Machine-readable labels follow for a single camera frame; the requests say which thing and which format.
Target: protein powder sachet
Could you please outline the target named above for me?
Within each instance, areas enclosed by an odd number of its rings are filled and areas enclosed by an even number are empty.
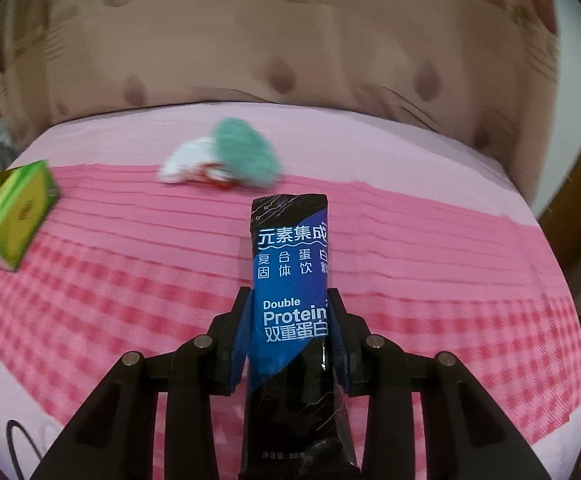
[[[359,478],[328,337],[328,201],[253,202],[253,331],[240,480]]]

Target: metal screw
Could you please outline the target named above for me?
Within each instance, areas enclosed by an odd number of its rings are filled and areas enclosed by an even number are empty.
[[[384,343],[384,338],[381,335],[371,334],[366,337],[366,344],[371,348],[382,348]]]
[[[444,366],[452,366],[453,364],[455,364],[457,362],[457,358],[454,355],[452,355],[450,352],[442,352],[441,354],[439,354],[437,359]]]
[[[208,348],[212,345],[212,338],[208,334],[198,335],[194,343],[197,348]]]
[[[139,363],[139,357],[140,355],[137,352],[126,352],[122,356],[122,363],[126,366],[136,365]]]

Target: bed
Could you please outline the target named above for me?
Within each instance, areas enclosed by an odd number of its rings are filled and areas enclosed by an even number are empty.
[[[341,112],[197,104],[55,126],[15,162],[45,159],[61,188],[18,272],[0,270],[0,468],[23,478],[119,356],[173,351],[205,333],[252,280],[250,204],[264,192],[157,182],[182,142],[224,117],[275,147],[266,194],[329,199],[331,286],[404,350],[454,352],[554,480],[581,448],[581,330],[528,205],[493,159],[433,132]],[[155,444],[163,463],[164,404]],[[425,477],[418,399],[417,477]],[[213,398],[222,479],[238,472],[244,390]],[[349,399],[361,460],[363,402]]]

